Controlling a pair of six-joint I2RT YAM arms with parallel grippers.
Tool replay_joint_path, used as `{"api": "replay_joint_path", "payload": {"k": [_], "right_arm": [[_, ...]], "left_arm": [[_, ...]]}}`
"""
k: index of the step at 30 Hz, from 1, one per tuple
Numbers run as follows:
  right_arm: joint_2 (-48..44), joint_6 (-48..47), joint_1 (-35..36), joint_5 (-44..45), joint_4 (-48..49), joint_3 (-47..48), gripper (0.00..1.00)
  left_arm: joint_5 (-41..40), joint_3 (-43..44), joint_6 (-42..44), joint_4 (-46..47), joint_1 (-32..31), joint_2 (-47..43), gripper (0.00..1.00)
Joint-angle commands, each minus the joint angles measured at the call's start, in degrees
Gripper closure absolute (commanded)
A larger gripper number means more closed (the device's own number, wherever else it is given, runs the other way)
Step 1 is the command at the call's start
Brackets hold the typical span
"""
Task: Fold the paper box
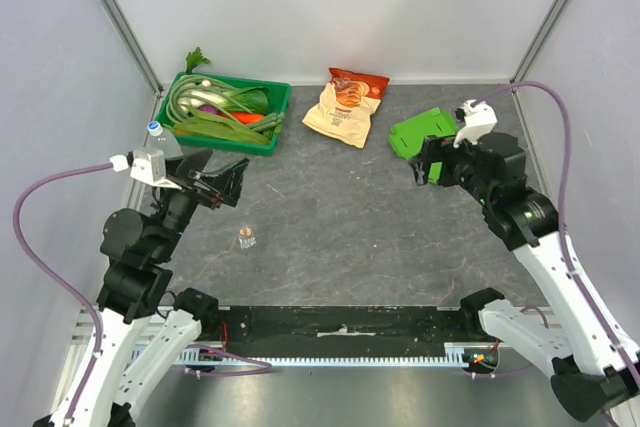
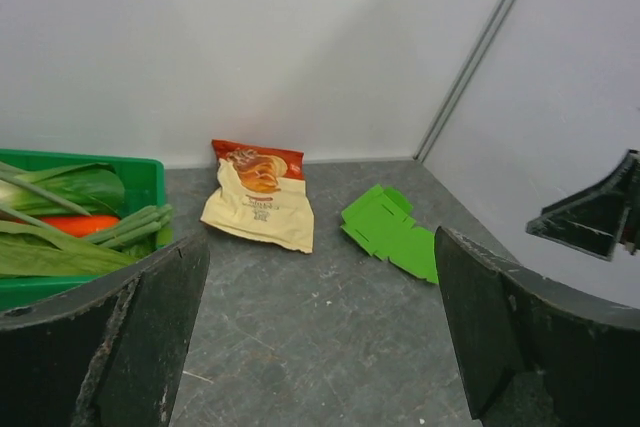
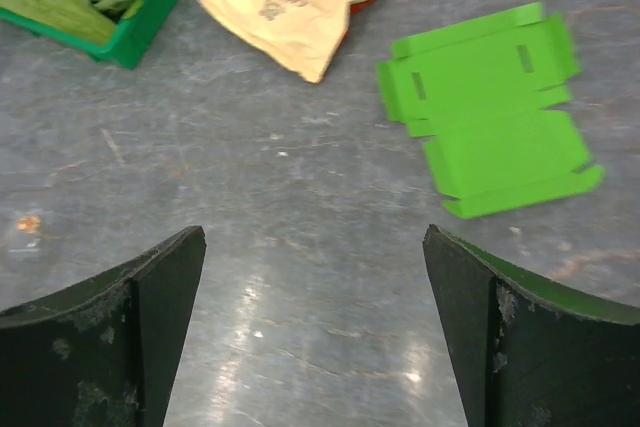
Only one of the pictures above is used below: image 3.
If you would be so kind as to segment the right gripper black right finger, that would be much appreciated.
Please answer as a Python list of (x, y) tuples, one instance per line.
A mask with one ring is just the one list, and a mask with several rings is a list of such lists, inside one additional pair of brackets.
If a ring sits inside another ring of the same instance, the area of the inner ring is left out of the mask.
[(468, 425), (638, 426), (638, 308), (435, 224), (423, 250)]

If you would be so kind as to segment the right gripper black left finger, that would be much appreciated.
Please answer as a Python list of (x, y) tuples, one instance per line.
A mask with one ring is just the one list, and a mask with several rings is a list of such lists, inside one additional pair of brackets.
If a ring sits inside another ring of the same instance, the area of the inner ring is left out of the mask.
[(161, 426), (206, 252), (189, 226), (1, 313), (4, 426)]

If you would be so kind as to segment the green paper box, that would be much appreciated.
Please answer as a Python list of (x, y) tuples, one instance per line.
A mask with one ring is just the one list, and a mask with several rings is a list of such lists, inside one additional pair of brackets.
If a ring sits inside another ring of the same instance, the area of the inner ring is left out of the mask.
[(529, 3), (396, 40), (376, 67), (390, 120), (423, 149), (444, 207), (476, 218), (603, 179), (563, 104), (580, 66), (559, 13)]

